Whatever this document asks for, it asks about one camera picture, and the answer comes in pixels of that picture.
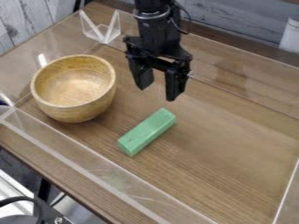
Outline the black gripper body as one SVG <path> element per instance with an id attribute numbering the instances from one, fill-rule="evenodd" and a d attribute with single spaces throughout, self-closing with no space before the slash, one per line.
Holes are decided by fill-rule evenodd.
<path id="1" fill-rule="evenodd" d="M 126 36 L 127 59 L 142 60 L 152 69 L 190 72 L 192 55 L 182 47 L 182 8 L 135 8 L 139 35 Z"/>

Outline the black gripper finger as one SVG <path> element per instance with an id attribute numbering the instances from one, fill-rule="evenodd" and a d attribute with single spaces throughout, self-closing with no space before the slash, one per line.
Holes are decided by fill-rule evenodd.
<path id="1" fill-rule="evenodd" d="M 155 81 L 154 69 L 140 60 L 128 60 L 136 86 L 144 90 Z"/>
<path id="2" fill-rule="evenodd" d="M 164 79 L 166 99 L 168 102 L 172 102 L 176 97 L 184 92 L 188 76 L 187 73 L 180 69 L 170 68 L 164 73 Z"/>

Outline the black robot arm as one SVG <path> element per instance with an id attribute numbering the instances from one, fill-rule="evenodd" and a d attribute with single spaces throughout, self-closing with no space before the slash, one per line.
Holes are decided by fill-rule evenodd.
<path id="1" fill-rule="evenodd" d="M 155 81 L 154 70 L 164 72 L 166 99 L 184 92 L 192 55 L 180 45 L 183 7 L 176 0 L 135 0 L 134 17 L 139 36 L 124 36 L 126 57 L 135 84 L 144 90 Z"/>

